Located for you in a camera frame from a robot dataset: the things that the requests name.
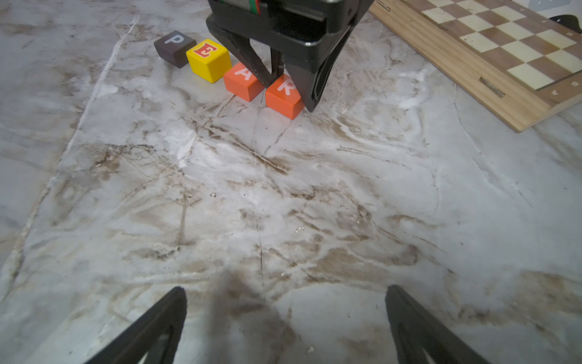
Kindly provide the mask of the dark purple P block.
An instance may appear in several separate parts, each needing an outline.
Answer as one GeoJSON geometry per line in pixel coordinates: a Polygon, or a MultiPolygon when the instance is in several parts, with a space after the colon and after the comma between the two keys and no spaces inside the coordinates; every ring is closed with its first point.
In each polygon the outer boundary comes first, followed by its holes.
{"type": "Polygon", "coordinates": [[[160,58],[176,68],[183,68],[188,63],[186,52],[196,44],[195,39],[175,30],[156,40],[154,47],[160,58]]]}

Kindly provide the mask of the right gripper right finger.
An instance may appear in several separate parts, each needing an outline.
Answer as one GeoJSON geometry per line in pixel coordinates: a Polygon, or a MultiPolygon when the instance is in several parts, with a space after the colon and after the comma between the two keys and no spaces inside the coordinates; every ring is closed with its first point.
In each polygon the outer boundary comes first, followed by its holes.
{"type": "Polygon", "coordinates": [[[399,285],[387,288],[385,304],[399,363],[487,363],[399,285]]]}

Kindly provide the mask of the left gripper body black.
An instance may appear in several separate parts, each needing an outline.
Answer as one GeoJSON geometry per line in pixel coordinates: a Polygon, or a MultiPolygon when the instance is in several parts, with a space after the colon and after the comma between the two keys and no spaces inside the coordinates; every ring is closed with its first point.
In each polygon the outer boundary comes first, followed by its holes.
{"type": "Polygon", "coordinates": [[[220,27],[285,55],[301,42],[354,28],[371,1],[210,1],[208,27],[220,27]]]}

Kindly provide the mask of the orange R block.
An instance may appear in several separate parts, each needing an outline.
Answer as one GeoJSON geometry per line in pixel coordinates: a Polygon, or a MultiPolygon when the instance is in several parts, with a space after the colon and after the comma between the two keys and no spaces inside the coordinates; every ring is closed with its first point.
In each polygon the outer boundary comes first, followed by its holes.
{"type": "Polygon", "coordinates": [[[295,83],[286,74],[266,89],[265,104],[291,120],[295,119],[305,107],[295,83]]]}

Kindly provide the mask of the orange A block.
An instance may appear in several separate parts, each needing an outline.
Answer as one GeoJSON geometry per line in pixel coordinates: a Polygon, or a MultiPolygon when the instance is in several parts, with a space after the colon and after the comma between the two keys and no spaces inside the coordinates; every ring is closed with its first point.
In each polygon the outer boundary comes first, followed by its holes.
{"type": "Polygon", "coordinates": [[[257,77],[241,62],[224,75],[224,85],[229,92],[247,102],[253,101],[265,89],[257,77]]]}

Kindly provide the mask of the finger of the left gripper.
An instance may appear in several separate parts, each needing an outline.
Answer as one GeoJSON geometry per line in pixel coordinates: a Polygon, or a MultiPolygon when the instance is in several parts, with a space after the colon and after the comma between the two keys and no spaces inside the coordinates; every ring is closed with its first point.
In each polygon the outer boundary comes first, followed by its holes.
{"type": "Polygon", "coordinates": [[[269,71],[251,46],[249,38],[220,27],[209,27],[209,31],[251,71],[265,88],[269,88],[279,78],[279,51],[270,48],[271,70],[269,71]]]}
{"type": "Polygon", "coordinates": [[[301,42],[285,51],[285,66],[309,112],[321,101],[327,80],[343,47],[354,29],[326,33],[314,42],[301,42]]]}

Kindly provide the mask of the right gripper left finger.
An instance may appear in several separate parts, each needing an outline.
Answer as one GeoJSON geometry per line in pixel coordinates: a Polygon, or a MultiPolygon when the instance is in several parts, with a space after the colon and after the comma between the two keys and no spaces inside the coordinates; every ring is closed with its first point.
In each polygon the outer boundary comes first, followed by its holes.
{"type": "Polygon", "coordinates": [[[171,364],[186,312],[186,291],[175,287],[88,362],[171,364]]]}

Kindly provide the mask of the red E block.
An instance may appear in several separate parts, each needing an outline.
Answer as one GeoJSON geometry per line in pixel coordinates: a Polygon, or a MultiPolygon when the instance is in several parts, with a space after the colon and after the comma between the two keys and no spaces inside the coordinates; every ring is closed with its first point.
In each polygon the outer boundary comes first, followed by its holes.
{"type": "Polygon", "coordinates": [[[209,83],[217,82],[232,68],[227,48],[210,39],[189,49],[186,57],[192,72],[209,83]]]}

